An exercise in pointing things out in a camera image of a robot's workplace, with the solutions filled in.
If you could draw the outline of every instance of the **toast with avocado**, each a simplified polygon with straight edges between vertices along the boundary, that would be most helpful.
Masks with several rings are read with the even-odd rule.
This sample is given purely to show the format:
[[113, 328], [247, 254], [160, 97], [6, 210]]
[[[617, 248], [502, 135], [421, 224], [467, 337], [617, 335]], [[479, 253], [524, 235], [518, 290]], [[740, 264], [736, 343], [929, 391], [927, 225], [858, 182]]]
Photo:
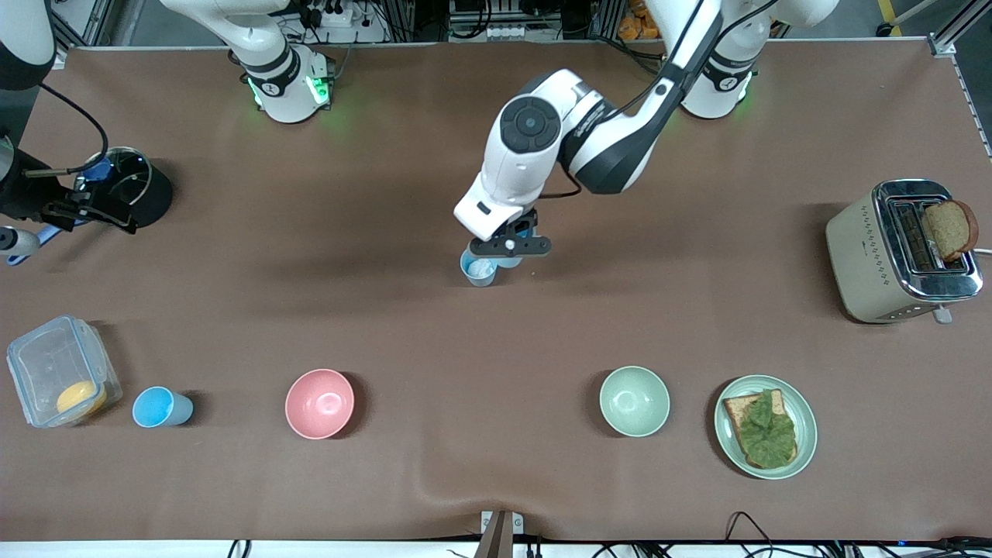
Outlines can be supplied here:
[[748, 464], [777, 469], [796, 458], [796, 425], [786, 413], [781, 389], [724, 399], [723, 407]]

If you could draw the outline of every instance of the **black container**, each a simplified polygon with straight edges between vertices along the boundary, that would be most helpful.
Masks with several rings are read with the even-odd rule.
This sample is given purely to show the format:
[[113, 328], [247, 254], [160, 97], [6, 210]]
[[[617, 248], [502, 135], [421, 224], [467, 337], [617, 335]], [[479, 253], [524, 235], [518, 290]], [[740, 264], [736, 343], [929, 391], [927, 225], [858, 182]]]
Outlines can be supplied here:
[[173, 183], [140, 152], [130, 147], [107, 150], [110, 173], [100, 180], [76, 177], [75, 189], [113, 196], [131, 206], [138, 228], [162, 218], [173, 203]]

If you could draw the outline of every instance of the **green bowl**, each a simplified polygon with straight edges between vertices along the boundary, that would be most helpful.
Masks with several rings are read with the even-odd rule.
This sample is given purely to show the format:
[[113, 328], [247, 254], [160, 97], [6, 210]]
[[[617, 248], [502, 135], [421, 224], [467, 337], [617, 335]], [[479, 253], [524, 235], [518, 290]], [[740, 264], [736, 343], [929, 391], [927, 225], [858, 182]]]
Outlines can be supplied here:
[[599, 389], [599, 410], [624, 436], [651, 436], [669, 418], [669, 389], [654, 372], [624, 366], [610, 372]]
[[[782, 399], [786, 404], [786, 413], [793, 422], [796, 423], [796, 458], [791, 463], [777, 469], [760, 469], [747, 462], [744, 451], [737, 443], [734, 435], [734, 427], [727, 415], [727, 409], [723, 406], [724, 399], [760, 393], [765, 389], [781, 389]], [[730, 382], [730, 385], [720, 393], [720, 398], [716, 401], [716, 412], [713, 415], [713, 426], [716, 429], [716, 439], [723, 448], [723, 453], [727, 454], [730, 461], [739, 467], [741, 471], [759, 479], [769, 481], [779, 481], [788, 479], [809, 465], [812, 455], [816, 452], [816, 419], [812, 416], [812, 409], [809, 403], [796, 389], [781, 379], [755, 374], [737, 378]]]

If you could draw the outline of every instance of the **orange item in background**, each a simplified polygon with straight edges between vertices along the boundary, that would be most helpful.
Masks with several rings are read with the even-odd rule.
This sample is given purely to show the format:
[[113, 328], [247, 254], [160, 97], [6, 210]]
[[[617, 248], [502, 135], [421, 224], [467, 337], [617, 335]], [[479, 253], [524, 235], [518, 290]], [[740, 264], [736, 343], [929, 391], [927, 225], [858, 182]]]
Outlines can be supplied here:
[[634, 12], [634, 17], [644, 18], [648, 16], [648, 5], [644, 3], [644, 0], [628, 0], [627, 5], [630, 6], [630, 11]]
[[620, 20], [620, 29], [617, 35], [624, 41], [633, 41], [641, 35], [641, 20], [626, 17]]
[[658, 25], [651, 18], [651, 14], [648, 14], [641, 21], [641, 39], [658, 39], [658, 35]]

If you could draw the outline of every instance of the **clear food container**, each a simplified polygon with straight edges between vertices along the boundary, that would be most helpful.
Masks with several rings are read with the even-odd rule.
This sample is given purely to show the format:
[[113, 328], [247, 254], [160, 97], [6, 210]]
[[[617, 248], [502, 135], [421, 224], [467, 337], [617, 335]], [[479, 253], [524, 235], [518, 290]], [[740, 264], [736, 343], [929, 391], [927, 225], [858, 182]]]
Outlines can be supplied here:
[[7, 348], [24, 418], [37, 428], [79, 422], [121, 397], [121, 384], [99, 333], [73, 316], [59, 316]]

